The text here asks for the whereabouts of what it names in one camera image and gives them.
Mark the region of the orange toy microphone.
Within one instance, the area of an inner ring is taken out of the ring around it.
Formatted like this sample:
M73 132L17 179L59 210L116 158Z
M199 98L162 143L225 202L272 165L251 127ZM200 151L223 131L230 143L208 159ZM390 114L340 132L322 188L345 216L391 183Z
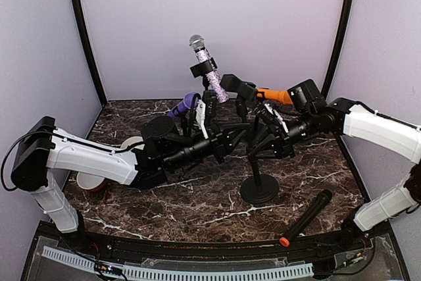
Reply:
M257 97L260 99L277 101L283 105L293 105L293 101L287 91L258 88Z

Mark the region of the black stand ring clip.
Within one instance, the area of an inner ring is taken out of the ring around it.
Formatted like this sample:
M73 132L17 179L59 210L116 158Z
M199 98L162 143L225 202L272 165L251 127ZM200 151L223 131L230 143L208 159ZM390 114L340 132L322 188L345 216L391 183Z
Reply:
M189 116L181 115L180 123L183 130L183 135L191 136L191 133L193 130L193 115L192 114L190 114Z

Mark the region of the black microphone orange cap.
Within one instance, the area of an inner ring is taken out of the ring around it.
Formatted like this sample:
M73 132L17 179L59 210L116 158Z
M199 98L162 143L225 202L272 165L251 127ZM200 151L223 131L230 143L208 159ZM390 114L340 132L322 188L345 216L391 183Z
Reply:
M292 241L317 217L327 206L333 193L330 190L322 190L309 205L308 209L293 223L286 233L279 239L280 245L289 247Z

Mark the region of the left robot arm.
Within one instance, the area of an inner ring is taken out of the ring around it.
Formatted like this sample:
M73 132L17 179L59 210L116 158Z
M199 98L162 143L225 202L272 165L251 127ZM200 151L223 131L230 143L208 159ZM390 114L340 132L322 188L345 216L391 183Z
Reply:
M165 182L167 173L198 165L209 156L223 163L250 129L248 123L212 122L202 132L181 135L174 120L164 115L150 121L140 138L119 149L73 136L45 116L9 149L15 154L10 190L28 192L66 242L87 247L83 216L58 188L53 169L151 189Z

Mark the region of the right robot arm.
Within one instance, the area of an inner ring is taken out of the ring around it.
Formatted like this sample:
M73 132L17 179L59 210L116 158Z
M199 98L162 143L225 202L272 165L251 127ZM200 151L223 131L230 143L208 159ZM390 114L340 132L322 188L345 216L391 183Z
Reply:
M259 100L255 114L266 124L250 158L293 157L293 146L321 132L359 138L389 149L413 163L394 188L352 211L341 224L339 246L349 247L376 225L420 206L420 127L383 115L361 101L337 98L327 103L313 80L287 91L251 88L246 100Z

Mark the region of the tall stand large clip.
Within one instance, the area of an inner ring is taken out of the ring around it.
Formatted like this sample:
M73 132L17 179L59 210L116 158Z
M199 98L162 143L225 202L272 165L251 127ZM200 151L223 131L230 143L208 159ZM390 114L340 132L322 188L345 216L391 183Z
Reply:
M215 93L218 93L220 77L216 70L217 66L212 57L208 60L205 60L190 67L190 71L193 74L194 78L203 78L203 86L206 90L211 89Z

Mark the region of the small black stand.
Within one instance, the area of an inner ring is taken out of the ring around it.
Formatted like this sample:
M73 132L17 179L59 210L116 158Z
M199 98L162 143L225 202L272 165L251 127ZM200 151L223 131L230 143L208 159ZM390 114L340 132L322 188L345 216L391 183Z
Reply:
M262 205L274 199L279 192L278 181L268 174L263 174L259 170L259 163L256 155L252 155L253 141L259 127L259 117L255 116L254 122L247 120L247 103L254 105L257 99L258 90L256 85L251 82L245 82L234 74L223 75L220 85L228 92L237 93L235 99L237 115L242 123L249 123L251 131L246 134L247 140L247 159L251 165L253 175L243 181L240 187L242 200L253 206Z

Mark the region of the glitter microphone silver head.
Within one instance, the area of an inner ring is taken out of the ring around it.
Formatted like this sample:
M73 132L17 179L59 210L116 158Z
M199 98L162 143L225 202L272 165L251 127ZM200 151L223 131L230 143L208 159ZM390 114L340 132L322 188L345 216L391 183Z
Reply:
M220 85L220 76L217 72L217 65L211 54L205 47L205 40L200 35L193 35L189 39L189 46L193 49L198 63L190 68L194 78L202 76L207 79L212 90L215 92L219 103L226 102L229 97L224 88Z

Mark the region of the purple toy microphone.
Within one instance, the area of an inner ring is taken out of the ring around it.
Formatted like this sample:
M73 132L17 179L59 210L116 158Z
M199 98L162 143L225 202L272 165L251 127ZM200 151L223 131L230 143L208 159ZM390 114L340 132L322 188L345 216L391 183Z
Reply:
M166 115L170 118L181 117L192 109L196 109L201 96L197 92L191 92L174 106Z

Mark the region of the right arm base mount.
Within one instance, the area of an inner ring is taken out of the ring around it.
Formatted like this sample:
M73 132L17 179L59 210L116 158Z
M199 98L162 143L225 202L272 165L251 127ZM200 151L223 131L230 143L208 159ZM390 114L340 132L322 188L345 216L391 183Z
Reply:
M341 223L338 246L344 250L349 249L355 240L364 237L367 232L367 230L362 230L357 226L354 217L347 217Z

